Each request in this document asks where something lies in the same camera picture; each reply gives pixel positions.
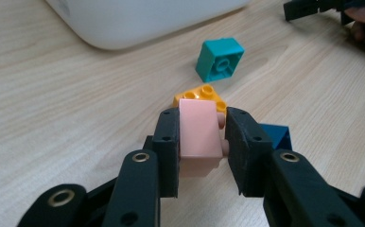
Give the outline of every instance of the white container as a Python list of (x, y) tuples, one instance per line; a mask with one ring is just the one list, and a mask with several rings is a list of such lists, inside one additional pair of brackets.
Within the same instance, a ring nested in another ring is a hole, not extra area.
[(46, 0), (84, 41), (122, 49), (244, 7), (250, 0)]

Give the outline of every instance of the wooden table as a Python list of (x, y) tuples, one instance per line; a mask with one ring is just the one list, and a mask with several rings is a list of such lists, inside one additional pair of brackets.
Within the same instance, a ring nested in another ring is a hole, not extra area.
[[(153, 134), (172, 97), (202, 85), (204, 40), (246, 49), (230, 79), (212, 82), (258, 121), (288, 125), (292, 144), (333, 186), (365, 185), (365, 51), (334, 11), (287, 23), (283, 1), (242, 10), (149, 44), (104, 51), (82, 41), (45, 3), (0, 0), (0, 227), (16, 226), (45, 190), (88, 191), (117, 176)], [(262, 199), (238, 196), (230, 168), (181, 179), (162, 201), (162, 226), (268, 226)]]

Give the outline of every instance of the blue lego brick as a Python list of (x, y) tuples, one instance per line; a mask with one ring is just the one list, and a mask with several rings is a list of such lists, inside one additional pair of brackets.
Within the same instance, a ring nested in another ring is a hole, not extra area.
[(271, 138), (274, 149), (292, 150), (291, 137), (287, 126), (259, 124), (266, 134)]
[(244, 51), (234, 38), (205, 41), (198, 58), (197, 73), (203, 82), (229, 78)]

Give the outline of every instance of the toy brick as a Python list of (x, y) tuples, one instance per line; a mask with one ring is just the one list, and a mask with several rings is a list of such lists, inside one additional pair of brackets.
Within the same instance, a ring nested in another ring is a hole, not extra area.
[(197, 73), (203, 82), (229, 78), (244, 51), (234, 38), (205, 41), (198, 58)]
[(173, 107), (179, 106), (180, 98), (199, 99), (199, 100), (213, 100), (216, 102), (217, 111), (226, 114), (227, 104), (217, 94), (215, 89), (210, 84), (204, 84), (191, 90), (174, 96)]
[(289, 127), (279, 125), (259, 124), (273, 142), (274, 149), (292, 150)]
[(180, 99), (180, 177), (204, 177), (223, 157), (216, 103)]

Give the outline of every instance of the pink lego brick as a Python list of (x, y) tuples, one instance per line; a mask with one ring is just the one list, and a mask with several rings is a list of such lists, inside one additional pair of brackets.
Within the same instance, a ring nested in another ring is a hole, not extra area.
[(180, 99), (180, 176), (204, 177), (223, 158), (215, 101)]

